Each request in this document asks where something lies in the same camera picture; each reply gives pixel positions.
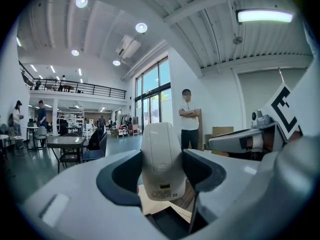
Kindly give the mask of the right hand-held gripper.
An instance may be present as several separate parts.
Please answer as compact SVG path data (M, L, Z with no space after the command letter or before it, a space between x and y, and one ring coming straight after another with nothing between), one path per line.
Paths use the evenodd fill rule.
M258 112L251 128L210 138L210 149L230 157L263 157L280 151L296 131L320 135L320 62L311 63L293 89L282 83Z

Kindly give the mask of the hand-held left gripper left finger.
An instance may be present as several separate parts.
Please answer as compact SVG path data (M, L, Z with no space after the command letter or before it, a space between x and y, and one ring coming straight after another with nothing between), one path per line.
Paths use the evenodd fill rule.
M98 189L99 172L139 151L126 151L66 169L21 206L31 225L50 240L160 240L141 208L118 205Z

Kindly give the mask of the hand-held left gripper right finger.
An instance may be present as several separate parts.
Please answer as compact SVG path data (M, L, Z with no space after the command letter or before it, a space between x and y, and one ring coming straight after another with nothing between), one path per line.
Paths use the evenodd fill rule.
M262 161L182 153L196 196L185 240L302 240L320 229L320 135Z

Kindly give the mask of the black tray box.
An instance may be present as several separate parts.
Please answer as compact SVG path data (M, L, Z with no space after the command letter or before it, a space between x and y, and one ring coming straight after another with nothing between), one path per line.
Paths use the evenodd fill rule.
M189 223L171 206L154 214L148 213L145 217L170 240L180 240L208 225L199 212L192 216Z

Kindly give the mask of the cardboard box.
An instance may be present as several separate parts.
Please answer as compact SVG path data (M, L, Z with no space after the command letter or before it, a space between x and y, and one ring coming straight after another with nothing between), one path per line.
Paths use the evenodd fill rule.
M217 137L217 136L229 134L232 132L234 132L233 126L213 126L212 127L212 137ZM225 156L225 157L229 156L227 152L222 152L217 150L212 150L212 154Z

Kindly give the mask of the blue chair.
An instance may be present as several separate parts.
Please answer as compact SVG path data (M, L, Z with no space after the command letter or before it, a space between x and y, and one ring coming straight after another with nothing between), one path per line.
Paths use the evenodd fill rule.
M88 141L87 150L82 154L81 161L89 162L106 156L107 133L98 128Z

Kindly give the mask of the black glass top table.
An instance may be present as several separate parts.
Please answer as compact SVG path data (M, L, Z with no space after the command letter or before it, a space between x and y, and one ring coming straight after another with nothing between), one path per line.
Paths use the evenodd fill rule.
M83 144L86 138L80 136L49 136L46 145L52 150L57 160L57 173L60 173L61 164L81 162Z

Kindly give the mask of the grey chair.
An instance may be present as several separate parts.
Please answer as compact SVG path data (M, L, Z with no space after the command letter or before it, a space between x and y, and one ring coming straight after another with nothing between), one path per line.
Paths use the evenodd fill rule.
M44 148L47 142L47 129L40 126L34 133L34 146L36 149Z

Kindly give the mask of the glass door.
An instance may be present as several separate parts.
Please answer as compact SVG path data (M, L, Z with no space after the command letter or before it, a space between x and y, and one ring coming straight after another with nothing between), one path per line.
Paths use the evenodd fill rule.
M165 57L135 78L135 109L138 127L153 123L173 123L169 58Z

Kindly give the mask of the black balcony railing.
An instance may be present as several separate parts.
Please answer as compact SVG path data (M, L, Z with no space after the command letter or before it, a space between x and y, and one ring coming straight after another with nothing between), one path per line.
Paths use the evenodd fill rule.
M35 91L36 82L37 80L40 80L41 86L37 91L50 91L50 92L58 91L58 88L60 86L59 79L43 78L42 76L35 78L20 61L18 62L19 62L20 71L22 74L24 84L29 90ZM68 80L65 81L64 87L65 87L65 92L68 92L68 93L93 95L93 96L106 97L106 98L116 98L121 100L124 100L126 98L126 92L127 92L126 90L123 90L123 89L76 82L76 81L68 81Z

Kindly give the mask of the long rectangular ceiling lamp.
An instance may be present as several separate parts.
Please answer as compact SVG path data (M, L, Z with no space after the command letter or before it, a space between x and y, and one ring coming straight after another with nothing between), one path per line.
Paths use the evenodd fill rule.
M266 21L291 23L294 18L292 13L270 9L241 9L235 14L239 23Z

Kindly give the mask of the ceiling air conditioner unit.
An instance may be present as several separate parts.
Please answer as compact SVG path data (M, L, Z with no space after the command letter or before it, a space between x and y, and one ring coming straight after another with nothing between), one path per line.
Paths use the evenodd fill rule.
M122 59L130 59L141 47L141 43L129 35L125 35L116 49Z

